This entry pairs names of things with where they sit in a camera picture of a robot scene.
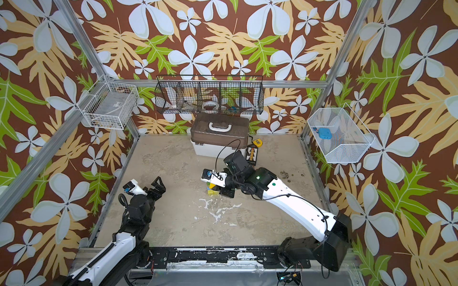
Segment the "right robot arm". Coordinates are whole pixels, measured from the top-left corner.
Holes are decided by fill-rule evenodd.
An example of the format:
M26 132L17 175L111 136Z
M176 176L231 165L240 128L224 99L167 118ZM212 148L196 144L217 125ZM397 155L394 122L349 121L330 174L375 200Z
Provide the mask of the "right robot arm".
M205 169L201 180L217 187L217 191L233 198L237 189L267 201L299 222L309 233L306 238L286 238L278 248L279 260L286 267L316 260L322 267L339 271L351 244L351 219L334 215L309 202L277 175L266 168L254 168L240 151L227 156L222 172Z

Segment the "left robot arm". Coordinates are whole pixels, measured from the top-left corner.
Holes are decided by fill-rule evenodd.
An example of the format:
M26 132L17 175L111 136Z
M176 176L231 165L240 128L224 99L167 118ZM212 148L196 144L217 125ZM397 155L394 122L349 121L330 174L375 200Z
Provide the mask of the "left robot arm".
M89 262L68 276L59 276L54 286L115 286L135 267L151 265L151 251L144 240L150 229L155 202L166 192L161 177L151 188L141 188L134 179L123 186L118 195L124 207L120 229L112 234L111 242Z

